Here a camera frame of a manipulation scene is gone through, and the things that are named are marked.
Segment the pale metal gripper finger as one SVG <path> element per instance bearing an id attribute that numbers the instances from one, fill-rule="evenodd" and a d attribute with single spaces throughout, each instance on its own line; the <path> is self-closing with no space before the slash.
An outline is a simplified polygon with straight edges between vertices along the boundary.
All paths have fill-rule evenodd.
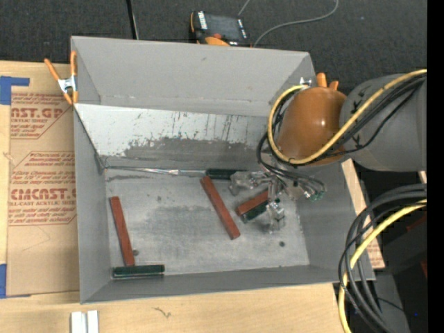
<path id="1" fill-rule="evenodd" d="M 228 188 L 233 196 L 237 196 L 242 189 L 255 189 L 268 180 L 264 171 L 236 171 L 230 176 Z"/>
<path id="2" fill-rule="evenodd" d="M 268 215 L 269 232 L 276 232 L 285 226 L 285 211 L 278 201 L 269 201 L 266 206 L 266 212 Z"/>

